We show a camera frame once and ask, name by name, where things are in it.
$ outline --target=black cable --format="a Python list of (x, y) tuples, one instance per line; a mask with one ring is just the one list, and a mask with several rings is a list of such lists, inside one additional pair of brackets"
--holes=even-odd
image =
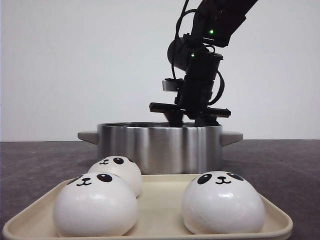
[(218, 93), (216, 94), (215, 98), (212, 101), (208, 102), (208, 106), (215, 104), (221, 98), (222, 93), (225, 90), (225, 80), (218, 70), (216, 72), (218, 73), (219, 78), (220, 78), (220, 87), (219, 87)]
[[(188, 3), (189, 3), (189, 0), (185, 0), (180, 17), (186, 12)], [(177, 28), (175, 30), (175, 35), (174, 35), (173, 56), (172, 56), (172, 63), (171, 63), (171, 70), (172, 70), (172, 75), (173, 75), (174, 79), (176, 79), (175, 66), (174, 66), (174, 63), (175, 63), (175, 52), (176, 52), (176, 42), (177, 42)]]

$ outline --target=gray table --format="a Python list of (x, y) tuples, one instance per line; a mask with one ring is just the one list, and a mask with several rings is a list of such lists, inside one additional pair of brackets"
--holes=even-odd
[[(2, 142), (0, 147), (1, 229), (96, 159), (96, 146), (81, 141)], [(290, 240), (320, 239), (320, 140), (243, 140), (224, 147), (224, 158), (221, 170), (243, 176), (292, 218)]]

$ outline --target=beige tray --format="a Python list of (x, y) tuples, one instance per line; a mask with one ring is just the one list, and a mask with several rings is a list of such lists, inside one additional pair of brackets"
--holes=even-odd
[[(138, 197), (139, 215), (136, 225), (124, 236), (60, 237), (59, 240), (286, 240), (291, 234), (290, 217), (266, 198), (262, 200), (266, 219), (261, 232), (240, 234), (190, 233), (181, 217), (181, 200), (185, 187), (195, 177), (188, 175), (144, 175), (142, 194)], [(53, 203), (64, 181), (10, 219), (3, 227), (6, 240), (57, 240), (52, 220)]]

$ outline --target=white wall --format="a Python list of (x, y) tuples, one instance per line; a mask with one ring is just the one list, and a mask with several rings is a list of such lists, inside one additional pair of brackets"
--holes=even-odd
[[(98, 123), (164, 121), (149, 103), (174, 100), (162, 80), (172, 76), (167, 49), (183, 4), (1, 1), (1, 140), (76, 140)], [(217, 48), (226, 88), (215, 107), (232, 112), (225, 130), (320, 139), (319, 9), (318, 0), (260, 0)]]

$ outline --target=silver pot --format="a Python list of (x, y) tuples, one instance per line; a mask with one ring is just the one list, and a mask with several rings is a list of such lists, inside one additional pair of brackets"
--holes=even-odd
[(218, 170), (222, 146), (243, 139), (222, 126), (169, 127), (167, 122), (103, 123), (97, 131), (79, 132), (78, 138), (97, 145), (97, 157), (125, 156), (143, 174), (199, 174)]

